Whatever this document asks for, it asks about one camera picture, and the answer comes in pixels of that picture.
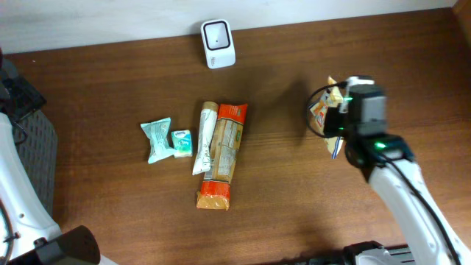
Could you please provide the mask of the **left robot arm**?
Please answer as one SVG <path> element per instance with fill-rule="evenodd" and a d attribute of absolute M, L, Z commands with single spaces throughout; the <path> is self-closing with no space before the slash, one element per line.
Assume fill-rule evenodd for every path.
<path fill-rule="evenodd" d="M 62 233 L 40 203 L 14 142 L 18 122 L 9 92 L 1 89 L 1 263 L 98 264 L 114 262 L 100 253 L 92 232 L 81 225 Z"/>

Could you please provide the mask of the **white beige tube packet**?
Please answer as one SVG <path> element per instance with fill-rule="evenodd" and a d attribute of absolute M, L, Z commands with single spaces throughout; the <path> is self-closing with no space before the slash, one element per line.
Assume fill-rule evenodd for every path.
<path fill-rule="evenodd" d="M 211 168 L 210 144 L 216 126 L 219 106 L 215 102 L 204 102 L 200 113 L 198 149 L 192 175 L 207 172 Z"/>

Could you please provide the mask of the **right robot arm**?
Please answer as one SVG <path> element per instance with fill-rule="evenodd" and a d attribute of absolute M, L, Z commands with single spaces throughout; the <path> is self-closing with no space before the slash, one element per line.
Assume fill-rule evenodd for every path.
<path fill-rule="evenodd" d="M 457 236 L 428 190 L 405 140 L 387 132 L 386 96 L 374 84 L 338 83 L 344 101 L 329 107 L 329 136 L 345 139 L 348 162 L 392 212 L 416 264 L 469 264 L 470 249 Z"/>

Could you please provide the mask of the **small green tissue pack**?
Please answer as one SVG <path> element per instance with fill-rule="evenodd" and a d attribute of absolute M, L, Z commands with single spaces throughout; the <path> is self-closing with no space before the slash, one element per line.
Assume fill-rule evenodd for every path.
<path fill-rule="evenodd" d="M 190 130 L 177 130 L 171 133 L 175 149 L 175 158 L 186 158 L 193 155 L 193 144 Z"/>

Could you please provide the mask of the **pale green packet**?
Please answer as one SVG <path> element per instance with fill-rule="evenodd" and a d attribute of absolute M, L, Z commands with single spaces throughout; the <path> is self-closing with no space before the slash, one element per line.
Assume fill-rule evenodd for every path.
<path fill-rule="evenodd" d="M 146 137 L 150 143 L 148 164 L 156 163 L 175 154 L 176 149 L 169 145 L 170 118 L 141 124 Z"/>

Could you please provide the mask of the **orange long pasta packet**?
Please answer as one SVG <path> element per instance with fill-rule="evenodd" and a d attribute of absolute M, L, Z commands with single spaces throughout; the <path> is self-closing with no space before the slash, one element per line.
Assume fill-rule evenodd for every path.
<path fill-rule="evenodd" d="M 210 144 L 211 168 L 197 192 L 200 209 L 227 210 L 230 207 L 230 183 L 241 144 L 247 105 L 219 105 L 216 126 Z"/>

